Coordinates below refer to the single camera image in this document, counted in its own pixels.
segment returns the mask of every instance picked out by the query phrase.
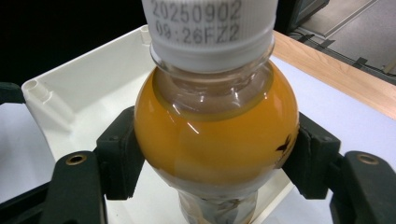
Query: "screw hole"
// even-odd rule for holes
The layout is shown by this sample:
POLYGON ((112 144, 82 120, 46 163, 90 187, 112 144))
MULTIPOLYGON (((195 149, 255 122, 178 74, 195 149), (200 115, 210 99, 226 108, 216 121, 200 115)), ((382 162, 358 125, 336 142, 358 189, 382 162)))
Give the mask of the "screw hole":
POLYGON ((369 165, 379 164, 379 161, 375 157, 368 155, 368 154, 359 154, 358 160, 361 162, 364 162, 366 164, 369 164, 369 165))
POLYGON ((85 160, 87 160, 87 156, 86 155, 77 154, 77 155, 69 157, 66 160, 66 164, 67 165, 78 165, 78 164, 84 162, 85 160))

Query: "wooden surface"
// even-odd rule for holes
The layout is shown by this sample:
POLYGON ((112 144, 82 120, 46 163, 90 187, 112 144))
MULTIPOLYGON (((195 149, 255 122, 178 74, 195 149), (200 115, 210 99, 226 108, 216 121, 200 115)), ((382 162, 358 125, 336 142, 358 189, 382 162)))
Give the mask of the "wooden surface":
POLYGON ((274 56, 396 119, 396 86, 278 32, 274 36, 274 56))

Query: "bottle neck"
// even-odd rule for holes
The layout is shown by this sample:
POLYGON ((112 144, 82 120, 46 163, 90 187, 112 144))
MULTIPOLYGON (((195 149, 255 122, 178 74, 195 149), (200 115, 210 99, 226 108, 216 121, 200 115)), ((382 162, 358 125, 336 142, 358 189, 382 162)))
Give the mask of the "bottle neck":
POLYGON ((228 119, 248 111, 268 92, 273 81, 269 64, 273 45, 259 59, 239 68, 196 73, 174 67, 151 52, 158 68, 153 89, 163 106, 188 119, 228 119))

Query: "white surface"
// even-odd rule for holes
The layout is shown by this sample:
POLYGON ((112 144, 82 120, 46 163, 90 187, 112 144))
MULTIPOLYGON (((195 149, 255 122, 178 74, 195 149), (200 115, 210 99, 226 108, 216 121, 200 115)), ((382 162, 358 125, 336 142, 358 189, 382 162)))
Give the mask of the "white surface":
POLYGON ((0 105, 0 203, 48 182, 54 164, 26 105, 0 105))
MULTIPOLYGON (((132 84, 127 83, 123 79, 124 76, 114 71, 115 69, 121 69, 124 75, 133 76, 136 74, 134 72, 135 69, 138 71, 146 71, 153 66, 153 64, 150 63, 148 46, 141 44, 140 37, 141 36, 134 34, 123 36, 97 49, 94 53, 82 56, 71 63, 48 72, 45 79, 40 79, 42 77, 36 79, 38 81, 44 80, 40 83, 45 86, 45 89, 49 90, 49 92, 56 89, 57 91, 53 93, 63 99, 64 105, 67 105, 70 110, 75 113, 74 116, 68 117, 68 119, 71 120, 68 124, 62 123, 62 121, 50 121, 51 116, 41 119, 36 116, 36 120, 39 121, 38 123, 40 126, 46 130, 46 137, 47 140, 49 140, 52 151, 54 151, 55 158, 59 159, 63 154, 70 153, 72 150, 93 149, 95 147, 94 140, 96 137, 86 139, 84 138, 85 135, 76 133, 99 136, 108 123, 101 123, 97 120, 107 120, 110 122, 120 113, 120 107, 124 108, 134 103, 135 94, 137 94, 138 89, 140 89, 144 76, 147 73, 137 78, 136 83, 132 84), (95 74, 98 78, 95 79, 95 83, 92 83, 93 80, 84 79, 83 75, 85 74, 95 74), (114 79, 120 80, 123 85, 117 86, 117 82, 114 81, 114 79), (79 80, 79 82, 70 83, 72 82, 71 80, 79 80), (67 89, 66 86, 68 86, 68 84, 71 84, 73 88, 67 89), (97 97, 97 94, 100 96, 99 100, 94 101, 93 99, 97 97), (83 98, 92 100, 94 103, 87 105, 83 104, 83 98), (91 119, 91 122, 76 122, 76 120, 84 120, 85 118, 91 119)), ((372 108, 317 81, 311 76, 308 76, 275 57, 273 57, 272 60, 290 81, 296 93, 300 110, 342 140, 341 152, 343 154, 349 150, 371 152, 387 160, 393 169, 396 167, 396 152, 394 149, 394 146, 396 146, 396 137, 394 135, 396 133, 395 120, 385 117, 372 108)), ((57 118, 56 116, 62 117, 64 113, 63 111, 57 111, 57 108, 62 108, 64 105, 51 105, 50 101, 46 101, 44 104, 40 103, 38 100, 33 101, 35 102, 30 103, 30 109, 35 114, 42 113, 43 111, 51 111, 50 113, 53 113, 53 118, 57 118)), ((2 110, 4 110, 4 105, 0 106, 0 112, 2 110)), ((8 115, 11 114, 11 117, 17 119, 17 124, 13 125, 16 127, 14 132, 17 131, 17 133, 11 133, 11 129, 1 132, 0 140, 2 145, 4 142, 8 141, 5 139, 10 137, 15 138, 16 142, 20 142, 21 139, 31 135, 32 141, 27 141, 27 143, 35 141, 37 145, 45 146, 45 142, 43 143, 42 141, 38 144, 40 131, 37 128, 31 127, 34 122, 32 120, 28 122, 25 121, 26 118, 29 117, 26 111, 22 112, 23 115, 20 118, 15 112, 17 110, 20 110, 18 105, 17 107, 12 106, 8 111, 8 115)), ((4 122, 8 120, 0 119, 0 121, 2 122, 0 125, 3 129, 4 122)), ((35 169, 31 168, 29 165, 31 162, 35 161, 35 158, 48 155, 45 154, 46 152, 43 147, 38 147, 43 151, 29 151, 30 145, 29 147, 25 145, 23 148, 24 151, 20 154, 9 154, 9 151, 6 152, 7 158, 13 161, 14 164, 18 164, 19 167, 4 166, 3 155, 5 155, 5 153, 3 148, 0 151, 0 153, 2 153, 2 164, 0 164, 2 165, 0 170, 2 172, 0 173, 2 174, 0 175, 1 188, 11 188, 11 191, 17 189, 15 186, 7 187, 8 182, 3 181, 4 174, 13 174, 15 179, 17 179, 17 176, 23 176, 25 172, 23 168, 26 168, 28 171, 33 171, 35 169)), ((47 167, 53 166, 50 160, 47 162, 42 161, 42 163, 43 165, 46 163, 47 167)), ((135 196, 131 200, 124 203, 107 202, 110 223, 185 223, 178 209, 176 191, 167 187, 146 164, 143 173, 144 175, 141 175, 139 179, 135 196)), ((45 175, 40 172, 36 174, 39 174, 40 177, 48 178, 48 174, 45 175)), ((24 187, 27 188, 28 185, 35 184, 26 181, 30 176, 34 175, 29 174, 27 177, 23 176, 21 183, 15 183, 24 185, 24 187)), ((275 207, 274 212, 272 212, 267 219, 263 220, 266 216, 264 214, 264 216, 259 217, 255 223, 332 223, 328 200, 307 201, 299 195, 297 190, 293 190, 278 207, 275 207)))

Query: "orange liquid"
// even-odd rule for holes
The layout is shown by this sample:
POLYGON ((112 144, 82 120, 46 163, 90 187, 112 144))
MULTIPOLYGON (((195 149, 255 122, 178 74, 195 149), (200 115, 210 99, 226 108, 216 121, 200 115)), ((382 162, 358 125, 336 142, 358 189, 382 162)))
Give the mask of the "orange liquid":
POLYGON ((203 194, 253 191, 289 156, 298 132, 297 104, 288 81, 271 65, 271 89, 247 112, 227 119, 194 119, 166 109, 170 105, 153 90, 155 70, 148 77, 134 127, 147 161, 169 185, 203 194))

